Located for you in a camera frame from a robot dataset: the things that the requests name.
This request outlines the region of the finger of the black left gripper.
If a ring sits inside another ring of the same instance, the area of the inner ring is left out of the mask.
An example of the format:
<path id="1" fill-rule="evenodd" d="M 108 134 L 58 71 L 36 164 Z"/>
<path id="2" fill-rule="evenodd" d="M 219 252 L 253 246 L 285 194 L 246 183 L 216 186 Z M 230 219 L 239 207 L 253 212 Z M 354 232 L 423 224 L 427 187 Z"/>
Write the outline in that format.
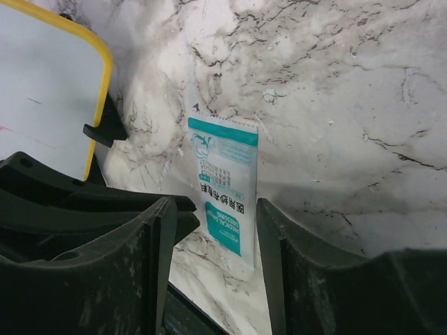
<path id="1" fill-rule="evenodd" d="M 68 177 L 18 151 L 1 161 L 1 256 L 51 260 L 151 207 L 162 195 Z"/>

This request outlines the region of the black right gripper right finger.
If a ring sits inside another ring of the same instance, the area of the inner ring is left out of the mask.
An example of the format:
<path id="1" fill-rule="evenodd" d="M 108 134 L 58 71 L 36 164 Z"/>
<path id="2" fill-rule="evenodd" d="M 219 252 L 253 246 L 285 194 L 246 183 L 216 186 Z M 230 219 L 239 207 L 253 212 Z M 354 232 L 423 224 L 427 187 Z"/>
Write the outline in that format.
<path id="1" fill-rule="evenodd" d="M 365 258 L 289 220 L 269 200 L 256 226 L 273 334 L 445 334 L 446 251 Z"/>

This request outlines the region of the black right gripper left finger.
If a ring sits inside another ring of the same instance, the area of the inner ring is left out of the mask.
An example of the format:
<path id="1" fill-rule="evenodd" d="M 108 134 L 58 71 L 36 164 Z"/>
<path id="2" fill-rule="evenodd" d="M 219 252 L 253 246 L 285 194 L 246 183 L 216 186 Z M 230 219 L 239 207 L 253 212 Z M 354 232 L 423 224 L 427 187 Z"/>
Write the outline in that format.
<path id="1" fill-rule="evenodd" d="M 161 198 L 52 260 L 1 259 L 2 334 L 158 334 L 177 227 Z"/>

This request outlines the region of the teal wipe packet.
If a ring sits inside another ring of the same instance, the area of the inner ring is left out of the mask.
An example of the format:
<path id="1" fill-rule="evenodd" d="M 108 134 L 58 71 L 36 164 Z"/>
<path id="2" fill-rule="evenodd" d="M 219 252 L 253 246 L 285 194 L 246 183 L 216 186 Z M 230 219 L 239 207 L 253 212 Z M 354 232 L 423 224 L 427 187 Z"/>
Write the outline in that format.
<path id="1" fill-rule="evenodd" d="M 258 129 L 200 112 L 187 126 L 207 231 L 253 267 Z"/>

